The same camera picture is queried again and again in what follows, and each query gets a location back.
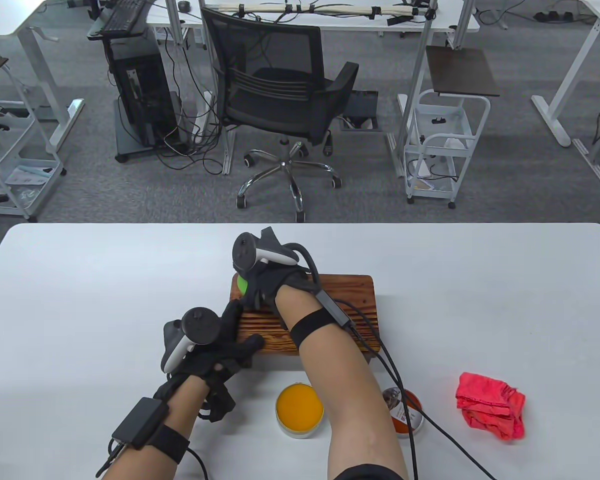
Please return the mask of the person's right hand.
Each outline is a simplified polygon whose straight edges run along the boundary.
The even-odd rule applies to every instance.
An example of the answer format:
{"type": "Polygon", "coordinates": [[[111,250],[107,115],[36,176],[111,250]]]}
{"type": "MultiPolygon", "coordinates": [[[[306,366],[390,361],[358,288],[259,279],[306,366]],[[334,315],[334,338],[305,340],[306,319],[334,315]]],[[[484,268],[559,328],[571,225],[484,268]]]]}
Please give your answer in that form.
{"type": "Polygon", "coordinates": [[[318,283],[309,279],[309,269],[300,266],[299,244],[282,244],[272,227],[257,237],[248,231],[233,243],[233,267],[246,283],[242,302],[245,309],[258,311],[264,305],[279,316],[276,298],[282,286],[316,294],[318,283]]]}

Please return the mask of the person's left hand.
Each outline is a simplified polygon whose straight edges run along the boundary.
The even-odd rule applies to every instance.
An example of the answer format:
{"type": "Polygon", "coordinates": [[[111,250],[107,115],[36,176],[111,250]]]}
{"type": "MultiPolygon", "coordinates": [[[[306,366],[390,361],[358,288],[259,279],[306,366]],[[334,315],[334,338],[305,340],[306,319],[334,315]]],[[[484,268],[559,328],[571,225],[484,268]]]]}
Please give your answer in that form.
{"type": "Polygon", "coordinates": [[[166,323],[160,367],[167,380],[153,398],[168,402],[186,380],[197,377],[209,388],[199,417],[215,423],[231,412],[236,402],[226,382],[250,367],[254,355],[265,346],[265,339],[258,333],[238,340],[243,310],[241,301],[234,299],[222,315],[206,307],[194,307],[181,319],[166,323]]]}

